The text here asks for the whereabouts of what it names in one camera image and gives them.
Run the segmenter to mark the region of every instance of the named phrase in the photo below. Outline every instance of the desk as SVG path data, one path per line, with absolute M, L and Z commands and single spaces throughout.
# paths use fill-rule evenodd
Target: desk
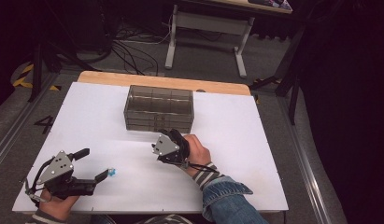
M 288 4 L 287 0 L 280 7 L 272 7 L 270 4 L 273 3 L 272 0 L 265 0 L 268 5 L 260 4 L 251 4 L 248 0 L 206 0 L 206 1 L 197 1 L 197 3 L 210 3 L 215 4 L 224 4 L 229 6 L 238 6 L 238 7 L 248 7 L 251 9 L 262 9 L 275 11 L 279 13 L 292 13 L 292 8 Z M 190 29 L 199 29 L 212 32 L 220 32 L 231 35 L 241 35 L 241 40 L 238 46 L 234 47 L 235 60 L 238 67 L 238 73 L 240 77 L 247 77 L 247 71 L 245 70 L 244 61 L 242 58 L 242 52 L 247 43 L 250 29 L 252 28 L 255 18 L 250 17 L 247 21 L 231 20 L 224 19 L 219 17 L 211 17 L 193 13 L 186 13 L 178 10 L 178 5 L 174 5 L 174 10 L 172 14 L 172 24 L 171 24 L 171 40 L 168 46 L 168 52 L 165 60 L 165 68 L 171 69 L 173 67 L 174 55 L 175 55 L 175 46 L 176 39 L 175 35 L 177 32 L 177 27 L 184 27 Z
M 112 85 L 92 84 L 110 77 L 114 77 L 113 80 L 105 83 Z M 90 179 L 110 167 L 118 172 L 101 182 L 92 197 L 81 197 L 73 211 L 87 214 L 201 213 L 202 193 L 192 179 L 179 168 L 156 161 L 157 156 L 151 153 L 150 144 L 157 141 L 159 134 L 125 128 L 122 112 L 129 87 L 113 84 L 139 84 L 138 79 L 151 82 L 151 77 L 83 72 L 69 89 L 28 180 L 32 181 L 41 164 L 60 150 L 71 153 L 88 147 L 90 155 L 73 162 L 75 177 Z M 171 80 L 171 85 L 178 87 L 189 81 Z M 207 91 L 212 84 L 199 83 L 205 83 L 203 88 Z M 246 198 L 256 209 L 288 210 L 253 97 L 194 92 L 193 98 L 192 133 L 210 149 L 220 171 L 254 191 Z M 35 210 L 21 189 L 13 211 Z

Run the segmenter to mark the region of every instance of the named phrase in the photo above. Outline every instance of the gray carpet floor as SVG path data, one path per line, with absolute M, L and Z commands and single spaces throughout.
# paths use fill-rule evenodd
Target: gray carpet floor
M 244 63 L 248 77 L 242 79 L 238 71 L 233 53 L 233 47 L 238 44 L 238 36 L 222 35 L 219 40 L 212 42 L 203 39 L 193 32 L 182 32 L 178 35 L 177 49 L 173 69 L 164 68 L 167 42 L 161 44 L 125 43 L 128 46 L 145 51 L 158 62 L 159 76 L 202 79 L 221 82 L 251 84 L 255 78 L 266 78 L 274 75 L 290 41 L 276 39 L 260 40 L 256 36 L 249 38 L 243 52 Z M 133 55 L 148 59 L 144 54 L 131 50 Z M 150 63 L 135 58 L 139 70 L 146 74 L 155 74 L 155 68 L 149 68 Z M 93 67 L 108 72 L 133 73 L 128 68 L 124 70 L 124 62 L 111 53 L 107 58 Z M 13 80 L 26 64 L 14 72 Z M 56 117 L 61 108 L 67 90 L 73 81 L 77 81 L 81 70 L 74 65 L 66 65 L 55 79 L 55 85 L 61 86 L 60 91 L 46 91 L 35 110 L 31 113 L 14 145 L 0 165 L 0 223 L 24 223 L 29 215 L 17 214 L 11 211 L 12 205 L 22 188 L 20 181 L 28 174 L 47 135 L 44 127 L 34 123 L 46 116 Z M 48 72 L 44 76 L 53 76 Z M 31 75 L 25 79 L 31 81 Z M 286 128 L 286 120 L 279 109 L 277 97 L 272 92 L 276 84 L 269 84 L 258 91 L 258 110 L 263 121 L 263 127 L 271 147 L 282 185 L 287 197 L 290 210 L 286 212 L 287 223 L 319 223 L 301 175 L 297 158 L 292 150 L 292 137 Z M 0 107 L 0 142 L 6 136 L 14 120 L 26 106 L 31 89 L 17 87 L 16 91 Z M 317 179 L 322 198 L 325 202 L 332 223 L 347 223 L 328 177 L 320 163 L 314 141 L 309 129 L 308 115 L 304 105 L 303 93 L 300 95 L 296 110 L 296 129 L 300 142 L 306 150 L 310 165 Z M 263 214 L 270 223 L 284 223 L 283 213 Z M 90 217 L 72 214 L 70 223 L 89 223 Z

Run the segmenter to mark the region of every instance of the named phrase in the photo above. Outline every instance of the white surface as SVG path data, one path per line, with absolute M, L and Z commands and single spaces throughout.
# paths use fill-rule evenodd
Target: white surface
M 28 180 L 60 150 L 90 155 L 74 161 L 77 178 L 92 179 L 106 168 L 117 170 L 81 197 L 73 211 L 91 213 L 195 213 L 202 193 L 179 168 L 156 161 L 151 150 L 158 133 L 127 131 L 123 109 L 129 87 L 73 83 Z M 194 92 L 195 133 L 210 149 L 223 174 L 254 192 L 247 200 L 261 211 L 288 210 L 263 126 L 251 96 Z M 21 192 L 13 211 L 35 211 Z

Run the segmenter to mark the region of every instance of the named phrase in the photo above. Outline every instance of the hazard tape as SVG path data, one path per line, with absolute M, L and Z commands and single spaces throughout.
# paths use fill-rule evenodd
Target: hazard tape
M 33 88 L 34 85 L 30 82 L 25 82 L 26 77 L 28 76 L 29 72 L 34 69 L 34 65 L 32 63 L 29 63 L 20 73 L 17 80 L 13 83 L 14 87 L 25 87 L 25 88 Z M 50 87 L 51 91 L 60 91 L 62 89 L 62 86 L 55 86 L 52 85 Z

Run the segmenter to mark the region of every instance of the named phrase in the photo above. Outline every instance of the denim sleeve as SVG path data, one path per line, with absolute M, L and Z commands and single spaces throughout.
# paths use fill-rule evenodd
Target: denim sleeve
M 203 217 L 218 224 L 267 224 L 244 197 L 252 193 L 229 176 L 214 179 L 203 189 Z

